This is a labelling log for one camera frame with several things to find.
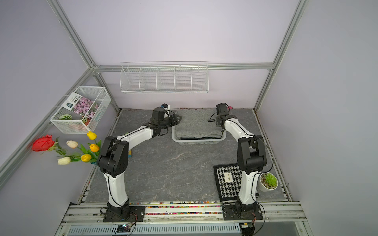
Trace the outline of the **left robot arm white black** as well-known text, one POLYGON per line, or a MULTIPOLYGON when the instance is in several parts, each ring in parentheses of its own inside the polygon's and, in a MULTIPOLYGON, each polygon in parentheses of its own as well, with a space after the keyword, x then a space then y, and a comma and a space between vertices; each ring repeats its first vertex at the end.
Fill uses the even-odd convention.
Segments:
POLYGON ((131 213, 124 179, 129 163, 129 151, 144 141, 161 136, 162 130, 178 125, 181 120, 182 117, 171 111, 170 106, 162 104, 153 110, 150 121, 138 129, 118 137, 106 137, 97 159, 97 166, 106 179, 109 213, 123 219, 131 213))

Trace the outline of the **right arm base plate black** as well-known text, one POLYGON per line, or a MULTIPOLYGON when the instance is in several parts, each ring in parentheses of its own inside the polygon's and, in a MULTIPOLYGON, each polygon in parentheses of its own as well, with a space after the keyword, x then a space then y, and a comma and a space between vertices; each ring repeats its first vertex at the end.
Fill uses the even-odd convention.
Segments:
POLYGON ((225 221, 236 220, 262 220, 263 214, 260 205, 239 205, 226 203, 222 205, 223 219, 225 221))

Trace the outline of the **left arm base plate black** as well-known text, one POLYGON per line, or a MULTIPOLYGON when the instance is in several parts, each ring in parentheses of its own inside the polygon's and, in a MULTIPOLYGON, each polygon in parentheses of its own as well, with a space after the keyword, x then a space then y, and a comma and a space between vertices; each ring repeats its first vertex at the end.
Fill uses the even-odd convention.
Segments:
POLYGON ((142 222, 145 209, 144 206, 126 206, 124 208, 110 206, 105 212, 103 222, 142 222))

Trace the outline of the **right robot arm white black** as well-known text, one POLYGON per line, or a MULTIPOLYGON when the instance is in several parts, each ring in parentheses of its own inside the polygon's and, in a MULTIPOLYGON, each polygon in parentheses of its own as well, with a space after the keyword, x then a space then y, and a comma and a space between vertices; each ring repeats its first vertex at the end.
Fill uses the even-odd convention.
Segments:
POLYGON ((227 131, 237 141, 237 164, 242 171, 241 188, 235 204, 239 214, 256 211, 258 179, 267 164, 265 144, 260 135, 249 132, 238 119, 230 114, 226 103, 216 105, 216 125, 227 131))

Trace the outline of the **black white houndstooth scarf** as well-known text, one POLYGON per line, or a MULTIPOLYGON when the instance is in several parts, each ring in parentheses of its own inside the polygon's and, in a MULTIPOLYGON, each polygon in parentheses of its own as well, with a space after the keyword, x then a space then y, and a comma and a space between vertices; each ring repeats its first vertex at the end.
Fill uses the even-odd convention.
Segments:
POLYGON ((213 166, 218 196, 221 202, 237 199, 242 172, 237 163, 213 166))

